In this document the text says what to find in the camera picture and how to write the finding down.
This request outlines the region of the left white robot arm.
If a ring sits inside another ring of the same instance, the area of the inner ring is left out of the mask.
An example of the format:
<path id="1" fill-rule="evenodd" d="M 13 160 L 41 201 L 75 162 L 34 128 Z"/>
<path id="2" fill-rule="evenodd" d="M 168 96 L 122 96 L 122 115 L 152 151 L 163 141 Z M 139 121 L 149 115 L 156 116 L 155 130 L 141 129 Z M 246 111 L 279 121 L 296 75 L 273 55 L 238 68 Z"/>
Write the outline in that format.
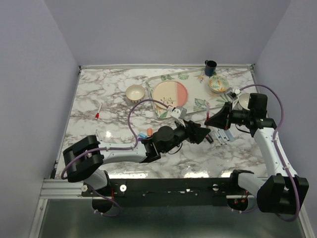
<path id="1" fill-rule="evenodd" d="M 86 136 L 64 150 L 65 168 L 61 178 L 68 182 L 83 181 L 97 195 L 104 196 L 109 192 L 110 184 L 107 172 L 100 170 L 100 166 L 121 162 L 152 163 L 162 154 L 180 147 L 184 141 L 200 144 L 211 131 L 191 120 L 175 125 L 175 128 L 162 126 L 152 136 L 136 144 L 104 143 L 98 141 L 95 135 Z"/>

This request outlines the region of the red cap whiteboard marker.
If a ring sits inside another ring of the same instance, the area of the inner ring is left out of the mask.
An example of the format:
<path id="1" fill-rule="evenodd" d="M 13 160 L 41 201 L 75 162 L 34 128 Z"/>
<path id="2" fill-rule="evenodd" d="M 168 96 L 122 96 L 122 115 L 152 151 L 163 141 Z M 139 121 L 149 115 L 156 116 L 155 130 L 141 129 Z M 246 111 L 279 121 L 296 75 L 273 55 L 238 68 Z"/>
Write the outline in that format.
<path id="1" fill-rule="evenodd" d="M 100 117 L 100 112 L 101 112 L 102 106 L 103 106 L 103 103 L 100 103 L 99 108 L 98 108 L 98 111 L 97 111 L 97 113 L 96 113 L 96 115 L 95 115 L 95 118 L 96 118 L 96 119 L 98 119 L 98 118 Z"/>

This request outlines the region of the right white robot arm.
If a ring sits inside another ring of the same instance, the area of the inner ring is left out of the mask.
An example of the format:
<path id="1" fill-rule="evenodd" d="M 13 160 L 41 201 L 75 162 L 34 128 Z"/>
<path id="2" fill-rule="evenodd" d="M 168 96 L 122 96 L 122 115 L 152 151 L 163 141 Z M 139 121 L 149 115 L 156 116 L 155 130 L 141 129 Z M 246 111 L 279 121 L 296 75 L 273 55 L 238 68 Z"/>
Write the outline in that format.
<path id="1" fill-rule="evenodd" d="M 266 116 L 267 96 L 252 93 L 248 110 L 233 109 L 225 103 L 221 110 L 205 121 L 206 126 L 227 130 L 232 124 L 244 125 L 260 148 L 268 178 L 263 181 L 250 171 L 234 171 L 228 181 L 233 194 L 248 191 L 264 213 L 298 215 L 309 183 L 291 167 L 278 138 L 275 121 Z"/>

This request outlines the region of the light blue highlighter cap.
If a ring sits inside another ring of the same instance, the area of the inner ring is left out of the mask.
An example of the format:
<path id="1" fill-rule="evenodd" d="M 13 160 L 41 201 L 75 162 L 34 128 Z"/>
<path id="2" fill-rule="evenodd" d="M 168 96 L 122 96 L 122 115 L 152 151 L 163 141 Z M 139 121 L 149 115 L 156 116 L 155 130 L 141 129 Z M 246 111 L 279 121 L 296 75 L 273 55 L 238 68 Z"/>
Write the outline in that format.
<path id="1" fill-rule="evenodd" d="M 142 139 L 147 138 L 147 136 L 146 136 L 145 134 L 141 133 L 141 132 L 138 134 L 138 136 L 139 136 L 140 138 L 142 138 Z"/>

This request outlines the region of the pink red pen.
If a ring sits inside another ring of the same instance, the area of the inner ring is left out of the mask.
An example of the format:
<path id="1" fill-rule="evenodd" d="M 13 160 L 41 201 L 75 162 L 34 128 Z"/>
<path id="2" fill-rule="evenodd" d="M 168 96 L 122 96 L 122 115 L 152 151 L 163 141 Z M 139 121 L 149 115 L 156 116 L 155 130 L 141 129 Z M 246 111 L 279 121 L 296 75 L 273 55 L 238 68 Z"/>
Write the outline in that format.
<path id="1" fill-rule="evenodd" d="M 206 104 L 206 120 L 210 118 L 210 105 Z"/>

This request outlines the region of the light blue highlighter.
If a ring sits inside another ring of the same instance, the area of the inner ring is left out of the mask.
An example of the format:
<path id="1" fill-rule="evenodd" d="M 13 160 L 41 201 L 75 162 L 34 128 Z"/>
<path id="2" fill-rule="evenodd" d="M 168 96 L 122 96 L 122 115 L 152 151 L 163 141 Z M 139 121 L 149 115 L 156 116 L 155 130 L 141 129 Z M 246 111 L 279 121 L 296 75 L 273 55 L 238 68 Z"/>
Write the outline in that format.
<path id="1" fill-rule="evenodd" d="M 231 134 L 229 130 L 226 131 L 227 137 L 229 141 L 233 142 L 235 140 L 234 136 Z"/>

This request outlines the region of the blue acrylic marker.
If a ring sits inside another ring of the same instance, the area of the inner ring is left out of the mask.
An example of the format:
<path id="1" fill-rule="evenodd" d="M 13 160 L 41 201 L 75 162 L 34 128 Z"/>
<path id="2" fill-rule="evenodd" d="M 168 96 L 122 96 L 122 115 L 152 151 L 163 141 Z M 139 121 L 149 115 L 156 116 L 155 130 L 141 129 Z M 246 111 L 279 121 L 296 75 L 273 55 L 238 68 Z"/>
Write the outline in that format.
<path id="1" fill-rule="evenodd" d="M 221 135 L 218 133 L 217 130 L 215 130 L 215 134 L 216 134 L 216 136 L 217 136 L 217 139 L 218 139 L 219 143 L 220 143 L 221 145 L 223 145 L 224 143 L 223 143 L 222 137 L 221 137 Z"/>

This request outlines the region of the purple highlighter black cap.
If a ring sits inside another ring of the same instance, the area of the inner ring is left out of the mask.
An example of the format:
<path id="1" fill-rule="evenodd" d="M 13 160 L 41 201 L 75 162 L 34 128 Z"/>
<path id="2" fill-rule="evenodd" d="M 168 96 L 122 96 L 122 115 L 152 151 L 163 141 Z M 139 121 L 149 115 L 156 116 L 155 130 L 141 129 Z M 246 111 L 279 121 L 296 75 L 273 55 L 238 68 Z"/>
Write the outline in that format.
<path id="1" fill-rule="evenodd" d="M 208 134 L 208 142 L 209 142 L 210 144 L 213 143 L 213 138 L 212 138 L 212 136 L 211 136 L 210 134 Z"/>

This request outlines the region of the orange highlighter cap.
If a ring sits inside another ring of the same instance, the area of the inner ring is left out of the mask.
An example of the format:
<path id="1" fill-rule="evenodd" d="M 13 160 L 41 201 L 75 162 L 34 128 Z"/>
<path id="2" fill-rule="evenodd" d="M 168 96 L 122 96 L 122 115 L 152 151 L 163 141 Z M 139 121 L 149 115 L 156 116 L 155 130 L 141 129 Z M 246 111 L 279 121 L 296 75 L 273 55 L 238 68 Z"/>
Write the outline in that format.
<path id="1" fill-rule="evenodd" d="M 148 135 L 148 136 L 151 136 L 152 133 L 153 133 L 152 129 L 151 129 L 151 128 L 148 128 L 148 129 L 147 129 L 147 135 Z"/>

